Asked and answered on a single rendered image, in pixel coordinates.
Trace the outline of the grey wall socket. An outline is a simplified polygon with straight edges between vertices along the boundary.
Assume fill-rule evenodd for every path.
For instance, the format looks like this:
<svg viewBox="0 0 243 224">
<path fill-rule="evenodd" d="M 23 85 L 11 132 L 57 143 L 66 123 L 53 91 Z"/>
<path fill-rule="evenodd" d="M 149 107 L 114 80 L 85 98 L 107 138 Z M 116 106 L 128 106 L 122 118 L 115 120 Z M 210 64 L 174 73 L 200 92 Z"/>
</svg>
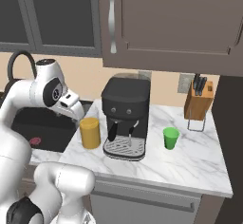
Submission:
<svg viewBox="0 0 243 224">
<path fill-rule="evenodd" d="M 193 74 L 180 73 L 178 79 L 178 93 L 187 94 L 193 78 Z"/>
</svg>

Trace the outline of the grey framed window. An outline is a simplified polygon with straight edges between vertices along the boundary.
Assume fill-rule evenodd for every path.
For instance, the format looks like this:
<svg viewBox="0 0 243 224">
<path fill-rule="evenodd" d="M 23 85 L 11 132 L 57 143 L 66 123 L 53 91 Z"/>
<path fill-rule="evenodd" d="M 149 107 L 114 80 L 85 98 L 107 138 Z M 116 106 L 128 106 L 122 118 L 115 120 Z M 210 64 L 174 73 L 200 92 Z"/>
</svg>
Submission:
<svg viewBox="0 0 243 224">
<path fill-rule="evenodd" d="M 0 0 L 0 52 L 102 56 L 98 0 Z"/>
</svg>

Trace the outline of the dark tall cupboard side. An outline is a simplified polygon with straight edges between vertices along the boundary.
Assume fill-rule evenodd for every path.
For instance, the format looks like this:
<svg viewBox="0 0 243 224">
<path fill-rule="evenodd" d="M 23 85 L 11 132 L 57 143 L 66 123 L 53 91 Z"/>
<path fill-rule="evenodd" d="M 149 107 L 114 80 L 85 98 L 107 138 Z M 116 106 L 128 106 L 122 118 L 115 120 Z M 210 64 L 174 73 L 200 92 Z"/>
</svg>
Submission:
<svg viewBox="0 0 243 224">
<path fill-rule="evenodd" d="M 234 192 L 215 224 L 243 224 L 243 77 L 219 78 L 212 112 Z"/>
</svg>

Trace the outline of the black tap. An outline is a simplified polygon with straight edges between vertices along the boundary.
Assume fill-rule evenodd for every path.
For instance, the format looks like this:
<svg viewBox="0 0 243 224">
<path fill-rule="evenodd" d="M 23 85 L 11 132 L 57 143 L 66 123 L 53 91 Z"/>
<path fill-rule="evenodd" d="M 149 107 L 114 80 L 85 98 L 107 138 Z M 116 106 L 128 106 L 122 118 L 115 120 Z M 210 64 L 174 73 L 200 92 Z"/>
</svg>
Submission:
<svg viewBox="0 0 243 224">
<path fill-rule="evenodd" d="M 31 65 L 32 72 L 33 72 L 34 79 L 37 77 L 37 69 L 36 69 L 36 65 L 35 65 L 32 55 L 26 50 L 19 50 L 19 51 L 14 52 L 9 58 L 8 70 L 7 70 L 9 82 L 12 82 L 14 80 L 13 64 L 14 64 L 15 60 L 17 59 L 17 57 L 20 55 L 25 55 L 28 58 L 30 65 Z"/>
</svg>

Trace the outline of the black sink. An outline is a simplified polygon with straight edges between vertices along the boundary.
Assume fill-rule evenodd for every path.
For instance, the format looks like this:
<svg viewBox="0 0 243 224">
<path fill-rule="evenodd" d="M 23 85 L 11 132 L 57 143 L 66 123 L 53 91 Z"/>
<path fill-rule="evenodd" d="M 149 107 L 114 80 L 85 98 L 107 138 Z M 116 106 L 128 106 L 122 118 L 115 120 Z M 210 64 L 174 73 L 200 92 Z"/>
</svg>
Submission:
<svg viewBox="0 0 243 224">
<path fill-rule="evenodd" d="M 74 136 L 78 126 L 71 118 L 46 108 L 26 107 L 14 118 L 11 129 L 18 132 L 29 142 L 30 139 L 42 139 L 34 149 L 63 153 Z"/>
</svg>

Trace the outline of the brown cupboard door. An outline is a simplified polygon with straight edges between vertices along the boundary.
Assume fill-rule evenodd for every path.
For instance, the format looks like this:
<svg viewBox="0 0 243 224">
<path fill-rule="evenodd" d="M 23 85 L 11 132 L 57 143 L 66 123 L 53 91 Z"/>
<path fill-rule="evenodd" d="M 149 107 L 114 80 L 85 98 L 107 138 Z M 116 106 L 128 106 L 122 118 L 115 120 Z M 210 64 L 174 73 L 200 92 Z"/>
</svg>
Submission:
<svg viewBox="0 0 243 224">
<path fill-rule="evenodd" d="M 103 65 L 243 76 L 243 0 L 99 0 Z"/>
</svg>

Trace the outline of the black coffee machine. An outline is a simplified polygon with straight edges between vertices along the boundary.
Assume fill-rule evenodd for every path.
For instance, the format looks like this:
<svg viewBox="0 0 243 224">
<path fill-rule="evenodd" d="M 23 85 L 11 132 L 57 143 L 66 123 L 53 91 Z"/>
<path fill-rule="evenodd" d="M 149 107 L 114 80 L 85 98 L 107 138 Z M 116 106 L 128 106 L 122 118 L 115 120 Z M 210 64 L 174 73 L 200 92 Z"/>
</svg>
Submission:
<svg viewBox="0 0 243 224">
<path fill-rule="evenodd" d="M 139 161 L 145 157 L 151 81 L 132 73 L 111 77 L 102 92 L 107 139 L 103 152 L 112 159 Z"/>
</svg>

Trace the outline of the green cup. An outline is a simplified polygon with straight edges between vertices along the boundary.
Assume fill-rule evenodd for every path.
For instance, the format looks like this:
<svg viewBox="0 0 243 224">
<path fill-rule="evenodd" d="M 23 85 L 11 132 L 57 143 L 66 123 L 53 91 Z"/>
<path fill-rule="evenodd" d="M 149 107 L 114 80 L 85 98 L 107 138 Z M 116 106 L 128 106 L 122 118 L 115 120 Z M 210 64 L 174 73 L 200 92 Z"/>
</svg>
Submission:
<svg viewBox="0 0 243 224">
<path fill-rule="evenodd" d="M 179 131 L 175 127 L 166 127 L 163 129 L 164 145 L 168 150 L 172 150 L 178 140 Z"/>
</svg>

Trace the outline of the red sponge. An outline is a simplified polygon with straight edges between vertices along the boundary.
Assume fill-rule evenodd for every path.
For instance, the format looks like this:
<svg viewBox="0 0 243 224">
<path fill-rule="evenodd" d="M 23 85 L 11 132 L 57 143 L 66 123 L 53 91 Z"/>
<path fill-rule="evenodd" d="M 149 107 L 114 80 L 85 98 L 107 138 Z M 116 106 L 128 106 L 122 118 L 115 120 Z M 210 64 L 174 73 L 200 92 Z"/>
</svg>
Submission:
<svg viewBox="0 0 243 224">
<path fill-rule="evenodd" d="M 41 143 L 42 139 L 39 137 L 35 137 L 29 140 L 31 146 L 38 146 Z"/>
</svg>

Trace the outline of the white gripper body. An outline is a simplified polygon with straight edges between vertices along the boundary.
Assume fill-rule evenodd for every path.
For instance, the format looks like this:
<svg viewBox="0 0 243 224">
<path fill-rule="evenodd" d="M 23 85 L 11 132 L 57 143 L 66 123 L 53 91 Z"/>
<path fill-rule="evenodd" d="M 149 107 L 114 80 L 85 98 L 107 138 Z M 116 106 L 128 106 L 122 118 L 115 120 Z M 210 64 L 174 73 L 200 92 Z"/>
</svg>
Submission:
<svg viewBox="0 0 243 224">
<path fill-rule="evenodd" d="M 57 102 L 54 105 L 54 111 L 75 121 L 80 121 L 84 117 L 84 109 L 80 101 L 76 101 L 70 107 L 62 106 L 60 102 Z"/>
</svg>

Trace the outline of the wooden knife block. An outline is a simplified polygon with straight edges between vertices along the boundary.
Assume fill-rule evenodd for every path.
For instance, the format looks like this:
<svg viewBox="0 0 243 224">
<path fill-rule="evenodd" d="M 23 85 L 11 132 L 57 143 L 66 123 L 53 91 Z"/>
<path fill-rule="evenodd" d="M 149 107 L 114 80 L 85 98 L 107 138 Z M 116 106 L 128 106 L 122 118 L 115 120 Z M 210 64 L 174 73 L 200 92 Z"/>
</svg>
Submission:
<svg viewBox="0 0 243 224">
<path fill-rule="evenodd" d="M 190 85 L 186 102 L 184 105 L 184 118 L 186 120 L 203 121 L 214 99 L 214 85 L 207 81 L 201 95 L 197 95 L 193 86 Z"/>
</svg>

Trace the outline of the grey dishwasher front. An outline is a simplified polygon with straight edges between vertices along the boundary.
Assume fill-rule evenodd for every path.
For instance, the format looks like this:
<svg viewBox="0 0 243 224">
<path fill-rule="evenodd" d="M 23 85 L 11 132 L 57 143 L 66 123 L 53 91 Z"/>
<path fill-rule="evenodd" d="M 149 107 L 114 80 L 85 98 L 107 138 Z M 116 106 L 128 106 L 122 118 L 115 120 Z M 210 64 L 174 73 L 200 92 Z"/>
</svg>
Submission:
<svg viewBox="0 0 243 224">
<path fill-rule="evenodd" d="M 98 224 L 194 224 L 201 195 L 98 178 L 90 199 Z"/>
</svg>

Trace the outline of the yellow pitcher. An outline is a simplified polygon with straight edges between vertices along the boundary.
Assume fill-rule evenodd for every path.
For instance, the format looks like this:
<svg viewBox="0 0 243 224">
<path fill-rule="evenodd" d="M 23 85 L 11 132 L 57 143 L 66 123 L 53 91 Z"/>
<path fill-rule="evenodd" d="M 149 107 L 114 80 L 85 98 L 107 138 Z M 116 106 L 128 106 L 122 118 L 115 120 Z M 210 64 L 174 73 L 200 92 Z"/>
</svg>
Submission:
<svg viewBox="0 0 243 224">
<path fill-rule="evenodd" d="M 101 144 L 100 124 L 97 118 L 83 118 L 80 121 L 82 145 L 85 149 L 95 149 Z"/>
</svg>

